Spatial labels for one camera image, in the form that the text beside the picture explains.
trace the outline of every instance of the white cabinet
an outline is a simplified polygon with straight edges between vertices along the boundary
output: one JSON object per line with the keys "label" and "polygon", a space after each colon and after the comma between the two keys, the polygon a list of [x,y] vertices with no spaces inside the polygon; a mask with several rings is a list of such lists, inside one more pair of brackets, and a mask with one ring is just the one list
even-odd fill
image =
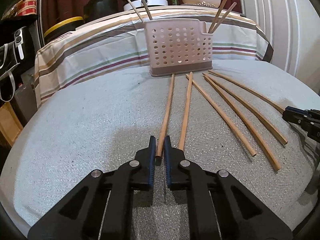
{"label": "white cabinet", "polygon": [[254,20],[266,34],[273,49],[271,63],[289,71],[292,64],[297,15],[293,0],[241,0],[243,13]]}

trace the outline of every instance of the chopstick in holder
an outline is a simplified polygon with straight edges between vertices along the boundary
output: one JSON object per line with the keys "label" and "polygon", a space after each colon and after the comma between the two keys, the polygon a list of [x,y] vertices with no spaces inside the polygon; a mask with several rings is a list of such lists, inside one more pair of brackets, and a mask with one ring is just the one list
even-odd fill
{"label": "chopstick in holder", "polygon": [[231,82],[231,83],[233,83],[233,84],[235,84],[235,85],[247,90],[248,92],[254,94],[256,97],[262,99],[263,101],[267,102],[269,105],[273,106],[281,114],[284,112],[284,109],[281,106],[279,106],[277,103],[271,101],[269,98],[266,98],[264,95],[262,95],[262,94],[260,94],[260,93],[258,93],[256,91],[250,89],[249,87],[246,87],[245,85],[243,85],[241,83],[238,83],[237,81],[233,80],[232,78],[229,78],[229,77],[227,77],[225,75],[219,74],[219,73],[217,73],[215,71],[212,71],[212,70],[209,70],[209,73],[211,73],[211,74],[213,74],[213,75],[215,75],[217,77],[223,78],[225,80],[228,80],[229,82]]}
{"label": "chopstick in holder", "polygon": [[152,16],[151,16],[151,13],[150,13],[150,11],[149,11],[149,8],[148,8],[148,6],[147,6],[147,4],[146,4],[146,0],[141,0],[141,2],[142,2],[142,4],[143,4],[144,8],[146,9],[146,12],[147,12],[147,14],[148,14],[149,20],[152,20]]}
{"label": "chopstick in holder", "polygon": [[224,6],[226,5],[226,2],[227,2],[227,0],[223,0],[222,3],[220,4],[219,10],[217,11],[217,14],[216,14],[216,16],[214,17],[214,19],[213,19],[213,21],[212,21],[212,24],[210,25],[210,28],[209,28],[208,33],[211,33],[214,25],[215,25],[216,22],[218,21],[219,16],[220,16],[220,13],[221,13],[222,9],[224,8]]}
{"label": "chopstick in holder", "polygon": [[223,22],[223,20],[228,16],[228,14],[231,12],[231,10],[236,6],[236,2],[234,2],[229,9],[224,13],[224,15],[220,18],[220,20],[218,21],[218,23],[216,24],[216,26],[212,29],[212,31],[210,33],[214,33],[215,30],[219,27],[219,25]]}
{"label": "chopstick in holder", "polygon": [[158,148],[157,148],[157,152],[156,152],[156,157],[162,156],[164,137],[167,134],[167,128],[168,128],[168,120],[169,120],[169,114],[170,114],[170,108],[171,108],[171,102],[172,102],[173,87],[174,87],[174,74],[171,75],[169,95],[168,95],[167,105],[165,107],[165,114],[164,114],[162,128],[161,128],[160,136],[159,136],[159,140],[158,140]]}
{"label": "chopstick in holder", "polygon": [[191,89],[192,89],[192,72],[190,72],[190,75],[189,75],[189,83],[188,83],[187,96],[186,96],[186,107],[184,109],[184,116],[183,116],[182,128],[181,128],[181,133],[180,133],[180,140],[179,140],[179,145],[178,145],[178,149],[180,149],[182,151],[184,148],[184,142],[186,140],[188,115],[189,115],[190,99],[191,99]]}
{"label": "chopstick in holder", "polygon": [[226,88],[224,85],[222,85],[216,79],[209,76],[207,73],[203,73],[203,74],[205,76],[207,76],[208,78],[210,78],[214,83],[216,83],[219,87],[221,87],[227,93],[232,95],[245,108],[247,108],[251,113],[253,113],[262,122],[262,124],[273,134],[273,136],[276,137],[278,139],[278,141],[280,141],[280,143],[282,143],[283,145],[286,145],[288,143],[287,138],[262,113],[260,113],[253,105],[251,105],[249,102],[247,102],[246,100],[244,100],[240,96],[237,96],[230,89]]}
{"label": "chopstick in holder", "polygon": [[135,8],[135,6],[132,4],[132,2],[131,2],[130,0],[127,0],[127,1],[128,1],[128,3],[130,3],[130,5],[132,6],[132,8],[133,8],[134,11],[136,12],[136,14],[139,16],[140,20],[141,20],[142,22],[144,22],[144,20],[142,19],[141,14],[138,12],[137,8]]}
{"label": "chopstick in holder", "polygon": [[231,131],[239,138],[239,140],[243,143],[243,145],[247,148],[250,155],[253,157],[257,153],[252,148],[248,140],[244,137],[244,135],[239,131],[239,129],[235,126],[235,124],[231,121],[231,119],[223,112],[223,110],[210,98],[210,96],[200,87],[194,80],[192,84],[196,87],[196,89],[203,95],[203,97],[213,106],[213,108],[218,112],[218,114],[223,118],[223,120],[230,127]]}
{"label": "chopstick in holder", "polygon": [[259,144],[261,150],[269,160],[271,166],[275,171],[281,169],[279,162],[277,161],[276,157],[271,152],[270,148],[268,147],[265,140],[262,136],[258,133],[258,131],[254,128],[254,126],[249,122],[249,120],[241,113],[239,108],[227,97],[225,92],[215,84],[207,75],[204,75],[204,79],[218,92],[218,94],[226,101],[226,103],[232,108],[233,111],[240,117],[240,119],[244,122],[246,127],[248,128],[249,132],[252,134],[256,142]]}

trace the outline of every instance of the white wall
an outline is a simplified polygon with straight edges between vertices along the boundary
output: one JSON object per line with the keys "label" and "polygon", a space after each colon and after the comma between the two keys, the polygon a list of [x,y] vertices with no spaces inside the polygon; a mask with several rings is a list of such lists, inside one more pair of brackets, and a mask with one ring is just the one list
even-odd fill
{"label": "white wall", "polygon": [[309,0],[296,0],[299,13],[299,59],[294,75],[316,93],[320,91],[320,17]]}

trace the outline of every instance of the table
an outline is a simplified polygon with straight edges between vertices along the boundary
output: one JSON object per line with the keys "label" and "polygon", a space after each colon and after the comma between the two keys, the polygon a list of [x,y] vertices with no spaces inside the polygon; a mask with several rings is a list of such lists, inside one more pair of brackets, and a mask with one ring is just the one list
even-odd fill
{"label": "table", "polygon": [[[207,30],[217,9],[196,6],[157,7],[154,19],[197,18]],[[230,13],[213,34],[215,59],[246,59],[270,62],[273,54],[268,39],[256,23]],[[79,28],[40,49],[35,60],[35,86],[40,106],[56,91],[111,71],[148,65],[142,22],[132,12]]]}
{"label": "table", "polygon": [[[302,82],[267,62],[215,60],[213,69],[241,81],[282,107],[320,109],[320,98]],[[318,159],[315,143],[285,122],[279,112],[247,91],[219,79],[256,108],[288,138],[283,147],[248,110],[239,105],[279,160],[276,174],[242,121],[207,84],[194,79],[234,121],[257,151],[248,156],[228,126],[193,87],[185,144],[186,158],[203,169],[226,169],[291,229],[312,210],[316,183],[309,185]],[[26,235],[40,217],[93,169],[111,171],[159,136],[170,77],[153,78],[148,67],[111,72],[55,93],[21,132],[0,176],[0,201]],[[188,80],[175,80],[168,134],[177,147]],[[188,239],[185,192],[166,187],[164,166],[156,167],[153,203],[134,197],[135,239]]]}

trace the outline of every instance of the maroon stripe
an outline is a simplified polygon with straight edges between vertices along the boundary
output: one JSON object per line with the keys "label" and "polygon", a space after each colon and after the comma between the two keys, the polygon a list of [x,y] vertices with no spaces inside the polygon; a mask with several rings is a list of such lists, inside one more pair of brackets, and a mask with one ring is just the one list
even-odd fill
{"label": "maroon stripe", "polygon": [[[111,65],[105,65],[104,67],[101,67],[101,68],[98,68],[98,69],[95,69],[95,70],[92,70],[88,73],[85,73],[85,74],[82,74],[81,76],[78,76],[77,78],[75,78],[74,80],[70,81],[69,83],[65,84],[63,87],[60,87],[57,91],[61,90],[61,89],[64,89],[66,87],[68,87],[69,85],[72,85],[74,82],[78,81],[79,79],[83,78],[83,77],[86,77],[86,76],[89,76],[91,74],[94,74],[94,73],[97,73],[101,70],[105,70],[105,69],[108,69],[108,68],[111,68],[111,67],[114,67],[114,66],[117,66],[117,65],[120,65],[120,64],[123,64],[123,63],[127,63],[127,62],[130,62],[130,61],[134,61],[134,60],[138,60],[138,59],[145,59],[145,58],[148,58],[149,55],[144,55],[144,56],[141,56],[141,57],[134,57],[134,58],[128,58],[128,59],[125,59],[125,60],[122,60],[122,61],[119,61],[119,62],[116,62],[116,63],[113,63]],[[52,94],[50,95],[47,95],[43,98],[41,98],[41,100],[43,99],[47,99],[49,98],[50,96],[52,96],[55,92],[53,92]]]}
{"label": "maroon stripe", "polygon": [[252,49],[240,49],[240,48],[235,48],[235,47],[212,47],[213,50],[239,50],[239,51],[246,51],[246,52],[252,52],[256,53],[255,50]]}

